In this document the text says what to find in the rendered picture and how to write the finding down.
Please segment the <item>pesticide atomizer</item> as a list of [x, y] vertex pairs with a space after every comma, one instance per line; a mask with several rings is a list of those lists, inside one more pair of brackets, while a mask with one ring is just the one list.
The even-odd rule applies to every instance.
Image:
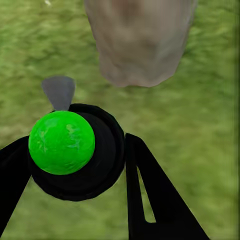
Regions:
[[126, 167], [125, 133], [99, 106], [73, 103], [76, 81], [51, 76], [41, 87], [54, 111], [32, 128], [27, 166], [35, 183], [56, 199], [81, 202], [118, 182]]

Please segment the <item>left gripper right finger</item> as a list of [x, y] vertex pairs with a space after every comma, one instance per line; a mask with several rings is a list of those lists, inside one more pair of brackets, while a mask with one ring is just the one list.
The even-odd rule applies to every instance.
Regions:
[[[146, 143], [125, 134], [129, 240], [210, 240]], [[141, 173], [156, 223], [145, 220]]]

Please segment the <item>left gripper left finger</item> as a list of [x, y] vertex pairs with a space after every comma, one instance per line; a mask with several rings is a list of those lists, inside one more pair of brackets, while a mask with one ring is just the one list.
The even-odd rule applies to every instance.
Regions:
[[0, 149], [0, 237], [2, 236], [31, 177], [24, 136]]

